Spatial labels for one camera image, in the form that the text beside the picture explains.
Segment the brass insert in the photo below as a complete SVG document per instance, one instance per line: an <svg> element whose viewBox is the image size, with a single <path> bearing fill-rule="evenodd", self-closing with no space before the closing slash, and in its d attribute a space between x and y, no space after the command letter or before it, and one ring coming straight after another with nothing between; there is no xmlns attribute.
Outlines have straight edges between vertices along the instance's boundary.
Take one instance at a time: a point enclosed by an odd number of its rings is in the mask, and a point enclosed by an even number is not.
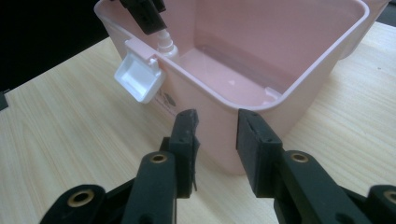
<svg viewBox="0 0 396 224"><path fill-rule="evenodd" d="M391 203L396 204L396 191L395 190L387 190L384 192L385 198L387 198Z"/></svg>
<svg viewBox="0 0 396 224"><path fill-rule="evenodd" d="M161 162L166 161L167 159L168 159L168 158L167 158L165 155L163 155L163 154L157 154L157 155L152 156L152 157L150 158L150 161L151 161L151 162L154 162L154 163L161 163Z"/></svg>
<svg viewBox="0 0 396 224"><path fill-rule="evenodd" d="M297 162L308 162L309 161L309 159L301 153L293 153L293 154L291 154L291 158Z"/></svg>
<svg viewBox="0 0 396 224"><path fill-rule="evenodd" d="M69 200L67 200L67 205L70 207L81 207L92 201L94 195L91 189L80 190L70 196Z"/></svg>

